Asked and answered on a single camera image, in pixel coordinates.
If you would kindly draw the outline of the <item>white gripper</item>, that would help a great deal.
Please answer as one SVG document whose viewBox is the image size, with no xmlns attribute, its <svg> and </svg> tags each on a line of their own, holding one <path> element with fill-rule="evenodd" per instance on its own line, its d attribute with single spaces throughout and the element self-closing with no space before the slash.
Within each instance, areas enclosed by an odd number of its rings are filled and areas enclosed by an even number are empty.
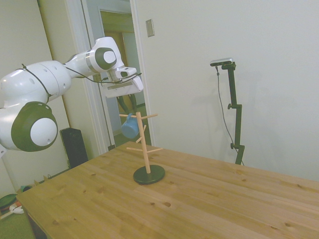
<svg viewBox="0 0 319 239">
<path fill-rule="evenodd" d="M 124 102 L 124 95 L 129 95 L 129 99 L 132 103 L 132 108 L 137 111 L 137 102 L 135 93 L 139 93 L 144 89 L 143 83 L 139 76 L 132 78 L 131 80 L 126 80 L 124 83 L 113 84 L 113 83 L 103 83 L 102 89 L 107 98 L 117 97 L 117 101 L 125 114 L 128 114 L 128 108 Z"/>
</svg>

